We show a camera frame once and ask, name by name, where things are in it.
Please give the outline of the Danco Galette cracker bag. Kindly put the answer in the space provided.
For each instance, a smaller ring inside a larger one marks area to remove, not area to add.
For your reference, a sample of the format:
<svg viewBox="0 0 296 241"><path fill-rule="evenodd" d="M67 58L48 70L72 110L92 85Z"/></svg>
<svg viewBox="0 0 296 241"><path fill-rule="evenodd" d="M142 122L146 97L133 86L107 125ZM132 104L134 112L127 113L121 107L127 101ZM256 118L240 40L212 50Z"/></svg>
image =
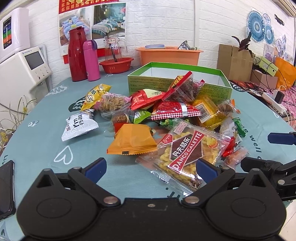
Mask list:
<svg viewBox="0 0 296 241"><path fill-rule="evenodd" d="M157 150L140 155L136 162L162 181L192 193L203 183L197 173L197 161L202 159L215 165L230 141L227 135L175 118L173 127L158 143Z"/></svg>

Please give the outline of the green pea snack packet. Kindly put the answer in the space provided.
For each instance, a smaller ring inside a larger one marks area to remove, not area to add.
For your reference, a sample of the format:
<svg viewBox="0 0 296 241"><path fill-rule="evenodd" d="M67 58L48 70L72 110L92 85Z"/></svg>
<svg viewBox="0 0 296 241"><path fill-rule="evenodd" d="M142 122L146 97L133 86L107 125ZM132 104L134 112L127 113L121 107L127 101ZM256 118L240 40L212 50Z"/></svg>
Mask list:
<svg viewBox="0 0 296 241"><path fill-rule="evenodd" d="M134 116L133 116L133 123L134 124L139 124L145 119L149 118L151 116L151 113L147 110L143 109L138 109L134 111Z"/></svg>

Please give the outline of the white snack packet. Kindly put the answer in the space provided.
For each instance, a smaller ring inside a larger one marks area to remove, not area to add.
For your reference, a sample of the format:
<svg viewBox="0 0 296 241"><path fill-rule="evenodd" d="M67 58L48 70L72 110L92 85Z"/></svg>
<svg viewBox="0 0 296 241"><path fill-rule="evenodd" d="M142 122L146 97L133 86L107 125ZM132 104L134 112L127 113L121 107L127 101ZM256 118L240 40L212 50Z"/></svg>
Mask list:
<svg viewBox="0 0 296 241"><path fill-rule="evenodd" d="M67 125L61 137L62 142L99 128L98 123L93 120L93 113L94 109L86 109L71 115L66 120Z"/></svg>

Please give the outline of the red plastic basket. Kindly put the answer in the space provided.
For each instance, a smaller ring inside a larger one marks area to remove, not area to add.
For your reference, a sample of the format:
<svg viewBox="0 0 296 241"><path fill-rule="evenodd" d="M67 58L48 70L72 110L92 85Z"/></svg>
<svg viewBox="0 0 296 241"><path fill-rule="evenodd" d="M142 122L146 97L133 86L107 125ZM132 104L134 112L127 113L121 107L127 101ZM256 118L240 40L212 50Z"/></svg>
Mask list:
<svg viewBox="0 0 296 241"><path fill-rule="evenodd" d="M132 57L125 57L118 59L117 62L114 60L105 60L99 64L103 67L106 74L120 74L130 69L133 60Z"/></svg>

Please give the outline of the yellow snack packet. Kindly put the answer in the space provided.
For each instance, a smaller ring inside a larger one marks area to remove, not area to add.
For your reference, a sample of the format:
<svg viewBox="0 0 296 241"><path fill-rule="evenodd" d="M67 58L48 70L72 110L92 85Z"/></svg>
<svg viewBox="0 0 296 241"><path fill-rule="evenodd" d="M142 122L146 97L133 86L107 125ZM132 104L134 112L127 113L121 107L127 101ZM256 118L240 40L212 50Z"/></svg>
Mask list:
<svg viewBox="0 0 296 241"><path fill-rule="evenodd" d="M107 84L100 84L93 87L85 96L85 101L81 111L91 109L95 104L100 101L102 96L111 90L112 86Z"/></svg>

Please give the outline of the orange snack packet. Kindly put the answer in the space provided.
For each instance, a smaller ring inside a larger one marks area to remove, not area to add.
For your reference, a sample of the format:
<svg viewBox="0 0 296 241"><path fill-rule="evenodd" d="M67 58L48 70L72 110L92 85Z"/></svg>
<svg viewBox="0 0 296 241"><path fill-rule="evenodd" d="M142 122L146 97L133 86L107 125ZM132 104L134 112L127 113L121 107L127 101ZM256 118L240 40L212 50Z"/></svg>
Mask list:
<svg viewBox="0 0 296 241"><path fill-rule="evenodd" d="M148 125L126 123L115 134L106 152L109 155L140 155L156 150L157 143Z"/></svg>

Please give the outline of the yellow cellophane snack bag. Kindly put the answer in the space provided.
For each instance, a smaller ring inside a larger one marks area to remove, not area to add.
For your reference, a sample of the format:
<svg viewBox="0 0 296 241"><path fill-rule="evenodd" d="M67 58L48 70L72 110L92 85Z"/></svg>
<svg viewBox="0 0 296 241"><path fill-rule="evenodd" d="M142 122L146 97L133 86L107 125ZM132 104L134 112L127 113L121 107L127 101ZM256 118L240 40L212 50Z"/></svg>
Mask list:
<svg viewBox="0 0 296 241"><path fill-rule="evenodd" d="M200 116L192 118L193 123L197 126L214 130L227 118L207 95L199 94L192 106L201 112Z"/></svg>

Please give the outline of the green candy packet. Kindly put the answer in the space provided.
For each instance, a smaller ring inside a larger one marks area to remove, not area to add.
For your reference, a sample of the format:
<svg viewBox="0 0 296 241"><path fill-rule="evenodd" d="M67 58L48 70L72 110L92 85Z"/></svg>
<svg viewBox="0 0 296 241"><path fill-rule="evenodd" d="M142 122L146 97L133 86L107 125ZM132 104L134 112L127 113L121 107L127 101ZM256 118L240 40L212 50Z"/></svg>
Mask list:
<svg viewBox="0 0 296 241"><path fill-rule="evenodd" d="M241 138L244 138L246 136L246 132L245 132L244 127L241 123L241 119L239 117L236 117L236 118L233 118L232 120L236 126L236 130L237 130L239 136Z"/></svg>

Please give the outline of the clear red-edged jujube bag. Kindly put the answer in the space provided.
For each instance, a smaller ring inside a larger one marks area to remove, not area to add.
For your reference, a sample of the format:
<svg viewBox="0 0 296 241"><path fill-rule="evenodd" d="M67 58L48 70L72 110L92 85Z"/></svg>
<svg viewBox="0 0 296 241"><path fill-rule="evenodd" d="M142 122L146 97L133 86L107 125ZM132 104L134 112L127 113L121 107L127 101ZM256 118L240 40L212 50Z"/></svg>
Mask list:
<svg viewBox="0 0 296 241"><path fill-rule="evenodd" d="M193 79L193 73L189 71L185 75L175 78L162 98L162 101L193 102L204 84L203 79L195 81Z"/></svg>

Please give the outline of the orange-edged clear nut bag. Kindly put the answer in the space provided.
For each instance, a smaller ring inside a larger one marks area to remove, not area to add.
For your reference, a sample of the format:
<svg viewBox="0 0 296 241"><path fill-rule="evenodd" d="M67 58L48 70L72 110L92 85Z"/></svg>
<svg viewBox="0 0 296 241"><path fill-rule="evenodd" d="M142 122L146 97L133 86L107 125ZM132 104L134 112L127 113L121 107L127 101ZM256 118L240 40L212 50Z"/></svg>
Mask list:
<svg viewBox="0 0 296 241"><path fill-rule="evenodd" d="M234 118L235 114L241 114L240 110L235 106L234 99L227 99L217 105L217 108L229 118Z"/></svg>

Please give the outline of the pink peanut snack bag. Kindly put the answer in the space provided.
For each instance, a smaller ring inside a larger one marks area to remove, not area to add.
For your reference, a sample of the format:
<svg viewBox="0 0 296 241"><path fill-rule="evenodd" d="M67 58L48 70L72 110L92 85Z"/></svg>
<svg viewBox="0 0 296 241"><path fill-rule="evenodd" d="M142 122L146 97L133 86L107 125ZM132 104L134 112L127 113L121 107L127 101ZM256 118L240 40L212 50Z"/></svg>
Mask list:
<svg viewBox="0 0 296 241"><path fill-rule="evenodd" d="M129 105L131 97L121 94L105 93L99 101L93 106L96 111L101 113L102 117L111 116L115 111Z"/></svg>

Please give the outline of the red snack packet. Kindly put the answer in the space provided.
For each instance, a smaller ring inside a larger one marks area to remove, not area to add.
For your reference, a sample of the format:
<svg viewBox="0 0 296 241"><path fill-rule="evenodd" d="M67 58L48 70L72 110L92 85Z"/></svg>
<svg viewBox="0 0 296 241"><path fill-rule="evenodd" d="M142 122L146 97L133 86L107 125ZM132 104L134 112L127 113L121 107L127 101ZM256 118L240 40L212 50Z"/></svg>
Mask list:
<svg viewBox="0 0 296 241"><path fill-rule="evenodd" d="M130 109L137 110L149 108L158 100L162 99L165 94L165 92L153 89L138 90L132 95Z"/></svg>

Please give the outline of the pink thermos bottle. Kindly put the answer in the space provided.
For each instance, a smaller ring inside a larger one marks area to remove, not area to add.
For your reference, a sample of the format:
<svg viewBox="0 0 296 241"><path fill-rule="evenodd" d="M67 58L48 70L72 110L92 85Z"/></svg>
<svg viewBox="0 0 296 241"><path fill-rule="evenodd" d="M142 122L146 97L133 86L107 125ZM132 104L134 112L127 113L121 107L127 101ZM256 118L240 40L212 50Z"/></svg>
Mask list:
<svg viewBox="0 0 296 241"><path fill-rule="evenodd" d="M96 42L94 40L85 41L83 43L83 52L88 81L100 79Z"/></svg>

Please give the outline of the brown cake clear packet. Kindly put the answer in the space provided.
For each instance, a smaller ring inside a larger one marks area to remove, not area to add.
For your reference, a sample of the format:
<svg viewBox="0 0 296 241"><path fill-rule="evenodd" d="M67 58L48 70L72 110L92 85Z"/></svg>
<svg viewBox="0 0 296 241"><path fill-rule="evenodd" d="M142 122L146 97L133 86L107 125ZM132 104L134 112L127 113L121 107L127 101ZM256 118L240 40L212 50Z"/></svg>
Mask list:
<svg viewBox="0 0 296 241"><path fill-rule="evenodd" d="M114 133L117 134L117 132L124 124L131 123L129 111L123 110L114 113L111 117L111 122L113 125Z"/></svg>

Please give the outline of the large red checkered snack bag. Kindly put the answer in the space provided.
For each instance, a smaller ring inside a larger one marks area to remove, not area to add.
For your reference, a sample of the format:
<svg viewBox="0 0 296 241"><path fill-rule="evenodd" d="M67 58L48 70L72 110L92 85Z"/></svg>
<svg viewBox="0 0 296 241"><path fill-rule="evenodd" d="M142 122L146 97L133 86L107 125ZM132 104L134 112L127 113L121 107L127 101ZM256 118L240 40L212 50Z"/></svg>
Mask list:
<svg viewBox="0 0 296 241"><path fill-rule="evenodd" d="M161 101L154 106L154 110L151 113L151 119L157 121L165 120L167 118L186 118L201 115L201 111L191 104L176 101Z"/></svg>

